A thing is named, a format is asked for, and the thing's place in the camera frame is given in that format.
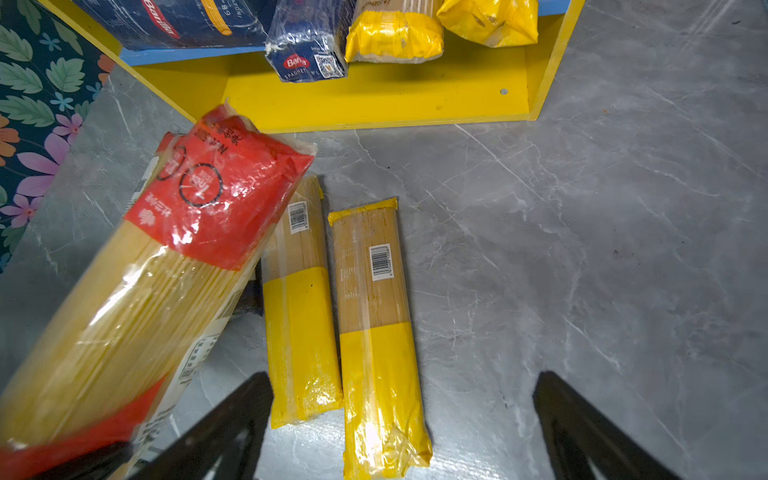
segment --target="circular logo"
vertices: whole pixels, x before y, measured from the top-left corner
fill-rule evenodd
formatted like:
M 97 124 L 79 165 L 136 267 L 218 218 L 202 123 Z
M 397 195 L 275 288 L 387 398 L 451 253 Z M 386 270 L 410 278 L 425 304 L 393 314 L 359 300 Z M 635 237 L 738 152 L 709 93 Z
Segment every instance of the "circular logo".
M 205 207 L 224 193 L 221 174 L 211 164 L 197 164 L 184 172 L 179 180 L 181 199 L 193 207 Z
M 187 159 L 187 148 L 184 145 L 177 145 L 174 147 L 174 152 L 170 155 L 170 158 L 165 162 L 163 170 L 157 174 L 157 179 L 160 181 L 168 180 L 173 177 L 176 172 L 179 171 L 181 165 Z

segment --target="yellow wooden shelf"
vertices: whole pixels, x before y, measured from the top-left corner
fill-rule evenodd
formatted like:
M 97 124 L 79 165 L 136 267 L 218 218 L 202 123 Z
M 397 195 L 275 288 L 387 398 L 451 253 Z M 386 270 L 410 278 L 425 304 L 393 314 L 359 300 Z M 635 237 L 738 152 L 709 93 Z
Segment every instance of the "yellow wooden shelf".
M 486 48 L 446 32 L 434 61 L 356 62 L 348 78 L 287 84 L 262 52 L 131 67 L 71 0 L 41 3 L 190 120 L 228 100 L 267 133 L 536 120 L 584 7 L 540 17 L 536 45 Z

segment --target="marble countertop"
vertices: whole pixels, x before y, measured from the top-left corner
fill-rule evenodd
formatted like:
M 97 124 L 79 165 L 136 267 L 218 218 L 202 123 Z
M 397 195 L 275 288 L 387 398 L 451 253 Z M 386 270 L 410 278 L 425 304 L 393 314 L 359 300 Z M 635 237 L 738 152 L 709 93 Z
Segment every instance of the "marble countertop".
M 300 134 L 329 209 L 397 196 L 430 468 L 552 478 L 531 394 L 558 372 L 690 479 L 768 476 L 768 21 L 760 2 L 590 0 L 541 119 Z M 190 123 L 115 69 L 6 273 L 6 384 Z M 253 372 L 237 317 L 169 445 Z M 339 479 L 343 415 L 269 431 L 257 478 Z

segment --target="orange stripe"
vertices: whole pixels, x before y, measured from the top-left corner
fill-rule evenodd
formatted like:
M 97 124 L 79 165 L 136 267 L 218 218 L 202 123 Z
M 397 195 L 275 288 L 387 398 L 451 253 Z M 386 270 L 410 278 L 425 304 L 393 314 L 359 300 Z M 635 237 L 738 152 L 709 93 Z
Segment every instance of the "orange stripe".
M 221 32 L 222 35 L 232 35 L 232 31 L 221 17 L 219 9 L 216 7 L 214 0 L 200 0 L 200 3 L 203 4 L 203 8 L 205 8 L 205 12 L 208 14 L 208 18 L 210 18 L 210 21 L 214 24 L 214 27 L 216 27 L 216 29 Z

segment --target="red plastic wrapper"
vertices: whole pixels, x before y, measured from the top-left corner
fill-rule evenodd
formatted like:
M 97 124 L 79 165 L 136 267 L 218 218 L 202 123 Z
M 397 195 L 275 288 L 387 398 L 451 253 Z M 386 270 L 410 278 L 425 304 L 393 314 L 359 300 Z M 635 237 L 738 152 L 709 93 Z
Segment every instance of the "red plastic wrapper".
M 222 105 L 161 156 L 0 398 L 3 478 L 151 442 L 237 304 L 313 145 L 285 145 Z

